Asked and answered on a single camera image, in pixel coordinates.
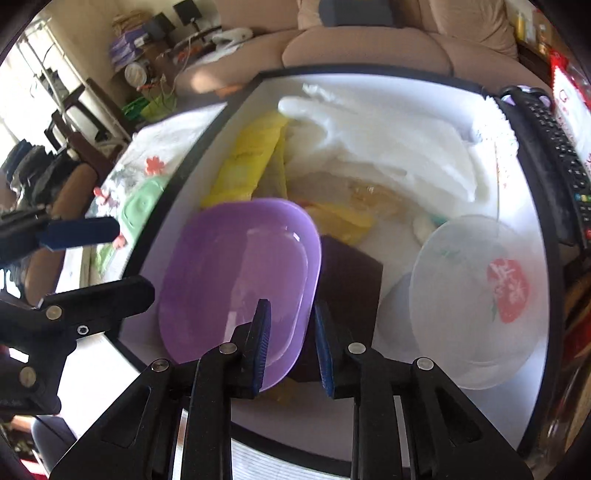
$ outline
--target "green container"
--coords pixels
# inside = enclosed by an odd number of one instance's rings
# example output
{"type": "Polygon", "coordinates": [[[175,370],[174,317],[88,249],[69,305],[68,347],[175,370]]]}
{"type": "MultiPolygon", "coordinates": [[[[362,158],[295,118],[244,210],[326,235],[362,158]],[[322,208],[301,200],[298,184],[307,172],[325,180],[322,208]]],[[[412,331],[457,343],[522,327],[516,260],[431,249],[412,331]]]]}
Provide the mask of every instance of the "green container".
{"type": "Polygon", "coordinates": [[[140,97],[137,100],[125,105],[121,111],[127,120],[135,122],[142,114],[142,110],[148,106],[150,102],[144,97],[140,97]]]}
{"type": "Polygon", "coordinates": [[[169,177],[152,177],[127,198],[119,213],[119,221],[124,228],[125,239],[131,245],[135,245],[169,179],[169,177]]]}

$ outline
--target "purple plate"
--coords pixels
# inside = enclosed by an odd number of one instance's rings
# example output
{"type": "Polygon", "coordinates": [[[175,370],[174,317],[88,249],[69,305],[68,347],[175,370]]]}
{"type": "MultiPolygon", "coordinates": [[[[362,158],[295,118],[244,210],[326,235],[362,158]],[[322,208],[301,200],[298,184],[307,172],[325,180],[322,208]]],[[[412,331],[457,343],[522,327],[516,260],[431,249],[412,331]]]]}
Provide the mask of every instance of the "purple plate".
{"type": "Polygon", "coordinates": [[[193,217],[175,247],[160,294],[164,346],[179,364],[230,341],[271,302],[271,337],[262,389],[295,364],[320,274],[320,237],[294,203],[224,203],[193,217]]]}

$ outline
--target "blue cloth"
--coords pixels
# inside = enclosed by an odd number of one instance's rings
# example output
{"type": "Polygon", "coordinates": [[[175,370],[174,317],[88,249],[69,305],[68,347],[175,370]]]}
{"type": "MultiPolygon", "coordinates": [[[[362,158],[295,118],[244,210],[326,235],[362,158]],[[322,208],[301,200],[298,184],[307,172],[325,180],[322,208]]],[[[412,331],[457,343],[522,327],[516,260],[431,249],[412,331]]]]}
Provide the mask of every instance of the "blue cloth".
{"type": "Polygon", "coordinates": [[[43,415],[35,419],[31,433],[48,472],[54,469],[61,457],[76,443],[76,437],[60,417],[43,415]]]}
{"type": "Polygon", "coordinates": [[[33,149],[33,146],[27,140],[21,140],[6,157],[6,162],[2,170],[6,174],[8,183],[12,182],[12,176],[14,171],[20,165],[21,161],[25,156],[33,149]]]}

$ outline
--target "white plastic bag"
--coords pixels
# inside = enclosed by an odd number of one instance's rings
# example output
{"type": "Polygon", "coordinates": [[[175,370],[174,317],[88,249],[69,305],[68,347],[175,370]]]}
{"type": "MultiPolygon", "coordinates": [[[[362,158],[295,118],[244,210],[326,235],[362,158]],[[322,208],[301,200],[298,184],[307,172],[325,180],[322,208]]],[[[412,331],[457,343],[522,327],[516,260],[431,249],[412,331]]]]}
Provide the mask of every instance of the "white plastic bag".
{"type": "Polygon", "coordinates": [[[283,115],[303,121],[288,136],[288,179],[328,171],[370,182],[379,179],[418,203],[429,195],[428,203],[437,204],[439,193],[467,203],[475,200],[472,161],[453,126],[321,91],[332,105],[299,97],[279,103],[283,115]]]}
{"type": "Polygon", "coordinates": [[[591,175],[591,112],[583,95],[561,68],[554,68],[556,117],[574,145],[588,175],[591,175]]]}

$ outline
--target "green basket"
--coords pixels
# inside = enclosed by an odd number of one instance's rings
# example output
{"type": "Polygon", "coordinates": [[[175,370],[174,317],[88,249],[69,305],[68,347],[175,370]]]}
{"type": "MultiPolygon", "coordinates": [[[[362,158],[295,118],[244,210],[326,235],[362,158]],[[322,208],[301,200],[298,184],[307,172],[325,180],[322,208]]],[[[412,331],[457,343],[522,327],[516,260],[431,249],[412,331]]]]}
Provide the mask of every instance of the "green basket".
{"type": "Polygon", "coordinates": [[[141,115],[151,124],[159,122],[166,116],[175,112],[177,98],[174,95],[160,95],[152,100],[143,110],[141,115]]]}

